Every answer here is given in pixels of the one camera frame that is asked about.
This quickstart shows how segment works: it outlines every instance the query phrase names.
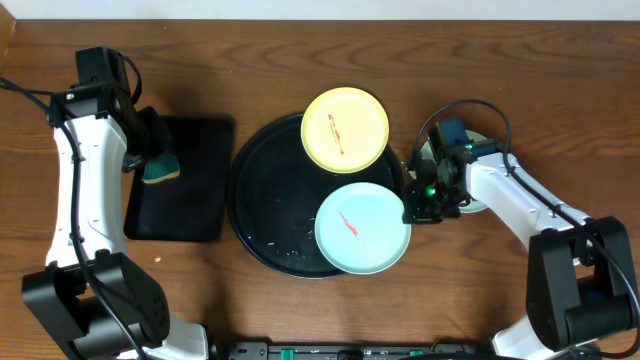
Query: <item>yellow plate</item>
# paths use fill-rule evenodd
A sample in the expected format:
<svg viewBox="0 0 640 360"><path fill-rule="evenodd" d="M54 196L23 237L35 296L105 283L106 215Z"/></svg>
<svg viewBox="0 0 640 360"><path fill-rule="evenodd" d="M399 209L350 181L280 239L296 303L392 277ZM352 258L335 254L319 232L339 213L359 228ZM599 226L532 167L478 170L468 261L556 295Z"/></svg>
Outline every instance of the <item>yellow plate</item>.
<svg viewBox="0 0 640 360"><path fill-rule="evenodd" d="M384 151L389 120L371 94L337 88L318 96L302 118L302 145L320 167L352 173L371 165Z"/></svg>

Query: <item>circular object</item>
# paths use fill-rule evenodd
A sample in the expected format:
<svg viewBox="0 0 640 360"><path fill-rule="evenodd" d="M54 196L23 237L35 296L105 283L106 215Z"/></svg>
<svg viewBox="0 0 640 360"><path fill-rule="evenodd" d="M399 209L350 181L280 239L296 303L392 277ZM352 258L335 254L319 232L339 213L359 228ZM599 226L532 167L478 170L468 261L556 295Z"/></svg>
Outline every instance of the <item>circular object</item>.
<svg viewBox="0 0 640 360"><path fill-rule="evenodd" d="M470 140L473 140L474 142L487 140L487 138L484 135L478 134L477 132L471 131L471 130L467 130L467 136L469 137ZM423 159L434 160L433 152L431 151L431 145L429 145L429 141L427 141L424 144L424 146L422 146L420 153L422 154ZM477 200L471 200L471 203L469 203L469 205L467 206L464 206L464 204L460 204L459 207L460 207L460 212L463 214L471 214L474 212L487 209L487 205Z"/></svg>
<svg viewBox="0 0 640 360"><path fill-rule="evenodd" d="M373 274L395 264L411 237L402 222L402 200L389 189L355 183L334 191L316 216L316 240L335 267L352 274Z"/></svg>
<svg viewBox="0 0 640 360"><path fill-rule="evenodd" d="M275 121L242 147L229 177L227 208L238 238L262 263L292 276L326 278L343 271L316 243L316 214L324 199L356 182L402 194L402 172L389 147L357 173L323 170L302 147L301 122L302 114Z"/></svg>
<svg viewBox="0 0 640 360"><path fill-rule="evenodd" d="M305 151L320 167L353 173L380 157L389 138L389 120L371 94L337 88L309 105L300 135Z"/></svg>

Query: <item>black tray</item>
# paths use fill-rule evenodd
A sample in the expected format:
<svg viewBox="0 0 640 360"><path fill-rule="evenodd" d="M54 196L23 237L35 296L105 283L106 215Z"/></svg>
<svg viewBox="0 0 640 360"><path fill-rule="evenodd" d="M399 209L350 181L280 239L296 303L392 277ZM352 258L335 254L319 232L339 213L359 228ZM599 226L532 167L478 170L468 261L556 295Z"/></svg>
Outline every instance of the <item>black tray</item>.
<svg viewBox="0 0 640 360"><path fill-rule="evenodd" d="M233 144L232 119L161 117L171 135L180 176L158 184L134 174L125 235L134 240L207 242L222 231Z"/></svg>
<svg viewBox="0 0 640 360"><path fill-rule="evenodd" d="M402 173L388 146L354 174L320 168L302 147L302 116L267 125L240 150L229 180L229 218L244 246L265 265L292 276L326 278L343 272L316 244L315 216L324 199L355 182L379 184L401 196Z"/></svg>

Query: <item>black rectangular tray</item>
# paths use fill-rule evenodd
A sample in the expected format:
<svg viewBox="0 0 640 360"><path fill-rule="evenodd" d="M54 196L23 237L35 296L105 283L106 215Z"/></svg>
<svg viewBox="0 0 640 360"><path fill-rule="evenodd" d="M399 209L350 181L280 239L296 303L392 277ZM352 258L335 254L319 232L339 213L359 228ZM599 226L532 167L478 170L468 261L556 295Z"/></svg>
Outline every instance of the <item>black rectangular tray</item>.
<svg viewBox="0 0 640 360"><path fill-rule="evenodd" d="M224 221L233 120L161 118L173 136L180 176L145 184L144 168L135 170L124 233L134 240L218 240Z"/></svg>

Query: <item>green button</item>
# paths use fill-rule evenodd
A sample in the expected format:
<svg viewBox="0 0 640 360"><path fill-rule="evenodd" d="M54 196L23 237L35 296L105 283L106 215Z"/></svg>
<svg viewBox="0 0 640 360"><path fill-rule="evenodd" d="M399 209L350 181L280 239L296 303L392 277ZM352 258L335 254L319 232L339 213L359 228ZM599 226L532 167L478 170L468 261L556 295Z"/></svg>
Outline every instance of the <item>green button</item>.
<svg viewBox="0 0 640 360"><path fill-rule="evenodd" d="M282 349L280 351L280 360L293 360L293 349Z"/></svg>

